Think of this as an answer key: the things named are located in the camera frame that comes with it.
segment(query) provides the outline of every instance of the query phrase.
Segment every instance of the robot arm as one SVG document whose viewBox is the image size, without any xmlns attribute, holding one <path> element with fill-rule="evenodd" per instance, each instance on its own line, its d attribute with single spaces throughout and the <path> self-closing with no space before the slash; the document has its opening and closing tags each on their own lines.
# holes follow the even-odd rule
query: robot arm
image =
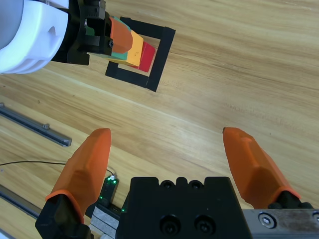
<svg viewBox="0 0 319 239">
<path fill-rule="evenodd" d="M 110 137 L 109 129 L 94 131 L 68 160 L 35 224 L 43 239 L 92 238 L 89 227 L 83 224 L 83 215 L 98 199 Z M 299 194 L 252 136 L 228 127 L 223 139 L 230 170 L 246 202 L 256 209 L 313 212 L 311 204 L 300 201 Z M 264 215 L 257 211 L 259 217 Z M 267 218 L 263 223 L 272 228 Z M 127 207 L 120 214 L 115 238 L 204 239 L 215 234 L 216 238 L 250 239 L 251 230 L 256 232 L 258 228 L 258 224 L 246 221 L 227 177 L 207 177 L 204 184 L 197 180 L 188 183 L 185 178 L 178 178 L 176 184 L 169 180 L 159 184 L 157 178 L 137 177 L 131 180 Z"/>
<path fill-rule="evenodd" d="M 44 67 L 59 50 L 68 14 L 49 5 L 68 7 L 68 1 L 0 1 L 0 73 L 26 74 Z"/>
<path fill-rule="evenodd" d="M 51 60 L 89 65 L 88 52 L 139 68 L 147 44 L 105 12 L 104 0 L 1 0 L 0 16 L 0 74 L 32 73 Z"/>
</svg>

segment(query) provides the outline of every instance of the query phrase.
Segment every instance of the black tape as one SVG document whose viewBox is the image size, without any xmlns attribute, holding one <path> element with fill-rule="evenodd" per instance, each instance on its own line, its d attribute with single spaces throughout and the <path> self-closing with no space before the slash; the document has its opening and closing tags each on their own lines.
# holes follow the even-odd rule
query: black tape
<svg viewBox="0 0 319 239">
<path fill-rule="evenodd" d="M 135 21 L 127 17 L 121 17 L 120 19 L 137 34 L 160 39 L 158 51 L 149 77 L 118 68 L 119 64 L 111 61 L 105 75 L 156 92 L 176 31 L 169 27 Z"/>
</svg>

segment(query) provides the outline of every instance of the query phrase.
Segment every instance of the red block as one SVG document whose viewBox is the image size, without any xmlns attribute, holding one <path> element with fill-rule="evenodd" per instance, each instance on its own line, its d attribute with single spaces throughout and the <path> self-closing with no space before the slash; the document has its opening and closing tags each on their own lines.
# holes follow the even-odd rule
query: red block
<svg viewBox="0 0 319 239">
<path fill-rule="evenodd" d="M 154 55 L 155 55 L 155 48 L 144 41 L 140 65 L 131 66 L 131 67 L 137 68 L 141 71 L 148 72 L 150 70 Z"/>
</svg>

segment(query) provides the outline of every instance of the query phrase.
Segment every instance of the colored block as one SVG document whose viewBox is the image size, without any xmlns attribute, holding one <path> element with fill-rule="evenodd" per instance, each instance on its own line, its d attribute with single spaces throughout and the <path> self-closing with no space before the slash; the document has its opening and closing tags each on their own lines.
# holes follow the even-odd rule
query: colored block
<svg viewBox="0 0 319 239">
<path fill-rule="evenodd" d="M 140 65 L 132 66 L 132 67 L 137 68 L 141 71 L 148 72 L 150 70 L 154 55 L 155 55 L 155 48 L 144 41 Z"/>
<path fill-rule="evenodd" d="M 118 52 L 115 52 L 115 51 L 112 51 L 112 55 L 110 56 L 111 59 L 114 59 L 114 60 L 123 60 L 123 61 L 126 61 L 127 58 L 128 58 L 128 53 L 125 52 L 125 53 L 118 53 Z"/>
<path fill-rule="evenodd" d="M 109 58 L 109 61 L 119 63 L 119 64 L 129 65 L 129 66 L 140 65 L 144 40 L 140 35 L 136 34 L 134 31 L 131 31 L 131 34 L 133 37 L 133 44 L 132 44 L 132 48 L 127 52 L 127 59 L 119 60 L 119 59 Z"/>
<path fill-rule="evenodd" d="M 113 39 L 113 49 L 117 53 L 128 52 L 133 43 L 131 30 L 128 26 L 118 18 L 110 17 L 111 33 L 110 38 Z"/>
<path fill-rule="evenodd" d="M 89 36 L 94 36 L 95 35 L 95 31 L 93 28 L 85 26 L 85 35 L 89 35 Z"/>
</svg>

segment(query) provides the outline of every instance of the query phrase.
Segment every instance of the yellow block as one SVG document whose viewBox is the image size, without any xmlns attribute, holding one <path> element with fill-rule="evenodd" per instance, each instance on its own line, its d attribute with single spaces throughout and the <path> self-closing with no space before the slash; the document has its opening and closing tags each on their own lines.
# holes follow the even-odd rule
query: yellow block
<svg viewBox="0 0 319 239">
<path fill-rule="evenodd" d="M 119 64 L 130 65 L 130 66 L 140 65 L 144 39 L 132 30 L 131 30 L 131 34 L 133 37 L 133 44 L 132 44 L 132 48 L 128 51 L 127 59 L 118 60 L 118 59 L 108 58 L 109 61 L 119 63 Z"/>
</svg>

